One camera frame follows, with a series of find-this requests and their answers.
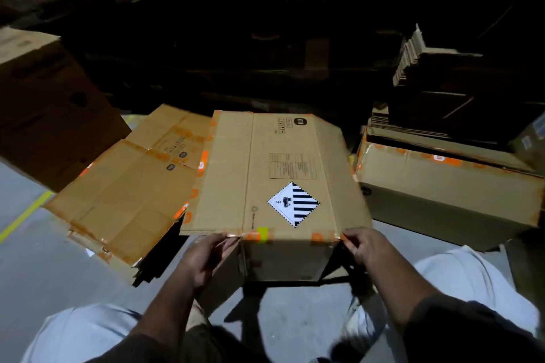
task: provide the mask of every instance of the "dark sleeve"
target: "dark sleeve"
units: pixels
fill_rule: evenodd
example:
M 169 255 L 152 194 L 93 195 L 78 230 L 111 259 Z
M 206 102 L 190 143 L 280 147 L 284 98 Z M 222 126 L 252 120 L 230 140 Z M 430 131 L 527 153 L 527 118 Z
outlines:
M 166 348 L 157 340 L 144 334 L 128 336 L 102 356 L 87 363 L 167 363 Z
M 529 332 L 476 301 L 443 294 L 422 300 L 403 336 L 409 362 L 545 361 Z

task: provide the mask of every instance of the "black and white striped label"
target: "black and white striped label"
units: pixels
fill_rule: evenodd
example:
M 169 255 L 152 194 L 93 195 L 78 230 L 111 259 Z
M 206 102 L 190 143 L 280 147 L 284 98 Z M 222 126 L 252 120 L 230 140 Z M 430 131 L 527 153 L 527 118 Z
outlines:
M 295 228 L 320 205 L 295 182 L 290 182 L 268 202 Z

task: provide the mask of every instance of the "concrete floor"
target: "concrete floor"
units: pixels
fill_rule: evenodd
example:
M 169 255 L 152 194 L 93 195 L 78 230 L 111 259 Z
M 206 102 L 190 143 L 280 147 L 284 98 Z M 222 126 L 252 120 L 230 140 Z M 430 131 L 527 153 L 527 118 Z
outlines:
M 0 164 L 0 232 L 44 191 Z M 413 263 L 455 247 L 392 225 L 376 221 L 374 225 Z M 65 308 L 106 302 L 144 312 L 177 263 L 175 259 L 162 278 L 133 288 L 65 234 L 60 220 L 38 209 L 0 244 L 0 350 L 4 362 L 19 361 L 44 319 Z M 505 250 L 486 253 L 485 258 L 512 283 Z M 250 348 L 259 351 L 263 347 L 272 362 L 305 363 L 329 356 L 350 302 L 348 284 L 269 288 L 261 303 L 259 297 L 243 299 L 241 289 L 210 320 Z M 393 361 L 386 341 L 380 339 L 363 361 Z

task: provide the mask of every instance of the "white pants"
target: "white pants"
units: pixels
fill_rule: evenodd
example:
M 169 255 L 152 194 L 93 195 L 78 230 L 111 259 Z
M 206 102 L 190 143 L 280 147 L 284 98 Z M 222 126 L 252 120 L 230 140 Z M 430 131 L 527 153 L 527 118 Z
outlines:
M 129 334 L 141 315 L 113 304 L 71 308 L 48 317 L 28 346 L 22 363 L 83 363 L 98 357 Z M 221 349 L 208 320 L 193 304 L 181 347 L 182 362 L 217 363 Z
M 498 269 L 468 246 L 425 258 L 414 267 L 442 293 L 464 301 L 478 301 L 536 336 L 540 324 L 536 307 L 518 294 Z M 401 339 L 390 329 L 387 320 L 386 307 L 376 294 L 364 301 L 346 321 L 342 337 L 365 353 L 386 329 L 392 346 L 392 342 L 399 343 Z

